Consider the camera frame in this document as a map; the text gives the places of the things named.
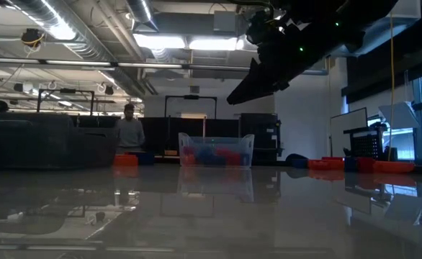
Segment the whiteboard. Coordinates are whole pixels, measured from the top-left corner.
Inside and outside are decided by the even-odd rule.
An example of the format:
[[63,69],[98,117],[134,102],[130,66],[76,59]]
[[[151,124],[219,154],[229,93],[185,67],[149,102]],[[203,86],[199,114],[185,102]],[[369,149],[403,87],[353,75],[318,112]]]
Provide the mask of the whiteboard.
[[361,108],[352,112],[331,117],[331,143],[332,157],[343,157],[343,149],[351,149],[350,134],[346,130],[354,130],[367,126],[367,109]]

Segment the long silver ceiling duct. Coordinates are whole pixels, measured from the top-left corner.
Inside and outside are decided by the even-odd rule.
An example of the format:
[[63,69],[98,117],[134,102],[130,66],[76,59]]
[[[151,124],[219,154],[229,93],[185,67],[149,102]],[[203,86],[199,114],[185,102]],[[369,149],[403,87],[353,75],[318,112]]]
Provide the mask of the long silver ceiling duct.
[[6,0],[83,61],[115,60],[65,0]]

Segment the small blue block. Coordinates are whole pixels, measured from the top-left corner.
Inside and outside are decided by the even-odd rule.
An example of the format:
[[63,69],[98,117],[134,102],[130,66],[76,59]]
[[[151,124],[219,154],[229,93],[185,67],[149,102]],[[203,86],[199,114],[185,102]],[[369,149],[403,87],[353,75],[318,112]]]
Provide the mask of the small blue block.
[[196,164],[212,166],[216,165],[216,156],[211,147],[200,148],[195,154]]

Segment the clear plastic bin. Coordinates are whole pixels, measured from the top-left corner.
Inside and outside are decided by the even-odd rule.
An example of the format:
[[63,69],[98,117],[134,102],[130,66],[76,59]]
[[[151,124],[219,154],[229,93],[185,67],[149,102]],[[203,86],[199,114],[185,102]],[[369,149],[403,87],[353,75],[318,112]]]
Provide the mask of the clear plastic bin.
[[[193,146],[196,152],[203,147],[211,147],[216,156],[216,165],[205,166],[196,164],[191,167],[213,167],[213,168],[250,168],[252,165],[253,158],[253,144],[254,135],[246,135],[245,137],[190,137],[186,133],[179,133],[179,158],[181,165],[181,154],[180,150],[184,146]],[[218,148],[227,148],[232,151],[236,151],[241,154],[241,165],[240,166],[226,166],[224,158],[220,158],[216,155]]]

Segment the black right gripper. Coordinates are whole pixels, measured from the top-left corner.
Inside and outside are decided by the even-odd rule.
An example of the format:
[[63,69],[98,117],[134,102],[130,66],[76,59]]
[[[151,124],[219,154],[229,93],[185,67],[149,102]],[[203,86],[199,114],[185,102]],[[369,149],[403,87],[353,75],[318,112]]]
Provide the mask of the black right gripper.
[[251,59],[248,75],[227,102],[242,104],[288,88],[287,81],[273,78],[294,78],[320,60],[326,54],[326,44],[321,42],[325,34],[324,22],[312,22],[304,29],[294,24],[285,26],[276,40],[258,45],[259,63]]

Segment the black cabinet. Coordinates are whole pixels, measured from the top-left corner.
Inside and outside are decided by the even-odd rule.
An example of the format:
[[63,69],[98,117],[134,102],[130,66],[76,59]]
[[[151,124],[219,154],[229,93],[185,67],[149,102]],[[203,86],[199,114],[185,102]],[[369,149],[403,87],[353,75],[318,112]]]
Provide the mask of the black cabinet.
[[274,165],[282,154],[280,126],[276,114],[244,113],[240,118],[241,135],[254,135],[253,165]]

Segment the black partition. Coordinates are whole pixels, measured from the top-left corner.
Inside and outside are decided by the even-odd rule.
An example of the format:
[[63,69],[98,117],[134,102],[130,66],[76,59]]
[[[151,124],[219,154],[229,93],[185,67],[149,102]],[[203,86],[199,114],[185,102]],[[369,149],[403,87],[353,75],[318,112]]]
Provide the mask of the black partition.
[[[140,119],[145,134],[144,149],[155,155],[179,153],[179,133],[202,137],[202,119],[145,117]],[[206,137],[238,137],[237,119],[207,119]]]
[[69,115],[57,113],[11,113],[2,120],[20,125],[50,129],[113,128],[119,117]]

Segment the black station frame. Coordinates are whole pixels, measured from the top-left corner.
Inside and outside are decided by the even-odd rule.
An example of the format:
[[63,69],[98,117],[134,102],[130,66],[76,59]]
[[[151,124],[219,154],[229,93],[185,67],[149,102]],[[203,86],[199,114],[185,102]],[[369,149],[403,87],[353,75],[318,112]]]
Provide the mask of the black station frame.
[[188,95],[166,95],[163,115],[181,117],[182,114],[203,114],[206,118],[217,118],[217,97]]
[[[86,94],[89,94],[90,95],[90,99],[89,99],[90,107],[86,108],[84,106],[76,104],[77,102],[83,102],[84,101],[83,99],[82,100],[78,99],[77,101],[71,101],[70,99],[64,99],[64,98],[61,98],[61,97],[58,98],[56,95],[54,95],[55,92],[58,92],[59,94],[67,94],[67,95],[81,94],[83,97],[86,97]],[[95,92],[94,91],[78,90],[78,89],[74,89],[74,88],[61,88],[61,89],[40,88],[40,89],[37,90],[36,112],[41,111],[41,103],[43,103],[44,101],[48,101],[49,98],[51,98],[51,101],[56,101],[58,103],[66,101],[72,106],[77,106],[83,112],[89,112],[90,116],[92,116],[94,114],[94,101],[95,101]]]

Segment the horizontal ceiling pipe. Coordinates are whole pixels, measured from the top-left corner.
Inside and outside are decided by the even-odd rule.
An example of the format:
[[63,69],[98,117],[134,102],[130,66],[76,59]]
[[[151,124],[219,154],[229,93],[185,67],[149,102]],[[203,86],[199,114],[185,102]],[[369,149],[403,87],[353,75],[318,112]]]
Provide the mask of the horizontal ceiling pipe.
[[249,67],[229,65],[197,65],[186,63],[120,63],[104,61],[79,61],[79,60],[46,60],[32,58],[0,58],[0,63],[17,63],[27,65],[61,65],[79,66],[91,68],[148,68],[148,69],[170,69],[170,70],[205,70],[205,71],[232,71],[249,72]]

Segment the red long block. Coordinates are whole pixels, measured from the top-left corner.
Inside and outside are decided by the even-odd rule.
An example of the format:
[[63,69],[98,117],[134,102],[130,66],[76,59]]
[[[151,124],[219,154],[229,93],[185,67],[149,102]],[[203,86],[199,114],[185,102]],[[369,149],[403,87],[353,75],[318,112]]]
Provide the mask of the red long block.
[[357,169],[360,173],[372,173],[375,160],[368,157],[360,157],[356,159]]

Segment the ceiling light panel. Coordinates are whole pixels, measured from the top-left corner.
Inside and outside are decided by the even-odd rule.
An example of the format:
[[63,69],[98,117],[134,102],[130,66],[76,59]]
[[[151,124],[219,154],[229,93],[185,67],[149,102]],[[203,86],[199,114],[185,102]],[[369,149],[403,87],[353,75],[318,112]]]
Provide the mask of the ceiling light panel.
[[223,50],[234,51],[236,49],[238,39],[236,37],[224,38],[208,38],[195,39],[189,43],[191,50]]
[[186,47],[183,38],[178,36],[133,34],[133,37],[140,47],[146,47],[152,50],[184,49]]

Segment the grey ceiling unit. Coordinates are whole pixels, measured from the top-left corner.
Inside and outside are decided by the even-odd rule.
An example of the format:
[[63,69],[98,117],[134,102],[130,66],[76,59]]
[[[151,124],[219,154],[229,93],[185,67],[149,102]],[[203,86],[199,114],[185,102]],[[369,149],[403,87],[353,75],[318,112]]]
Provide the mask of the grey ceiling unit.
[[214,11],[214,32],[235,32],[236,15],[234,12]]

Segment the white paper sheet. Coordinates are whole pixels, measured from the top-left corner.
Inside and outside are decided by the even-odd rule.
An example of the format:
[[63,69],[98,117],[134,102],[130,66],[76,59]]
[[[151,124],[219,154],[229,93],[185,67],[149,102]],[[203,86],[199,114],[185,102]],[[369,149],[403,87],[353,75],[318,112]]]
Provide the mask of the white paper sheet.
[[416,113],[408,101],[380,106],[379,112],[393,130],[420,127]]

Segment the person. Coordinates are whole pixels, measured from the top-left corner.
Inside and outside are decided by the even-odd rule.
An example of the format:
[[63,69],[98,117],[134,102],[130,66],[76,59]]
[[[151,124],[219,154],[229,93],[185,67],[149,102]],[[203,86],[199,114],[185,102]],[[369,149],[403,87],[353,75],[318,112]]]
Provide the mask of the person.
[[134,105],[126,104],[124,117],[116,123],[118,138],[117,154],[140,152],[145,142],[145,134],[141,121],[134,117]]

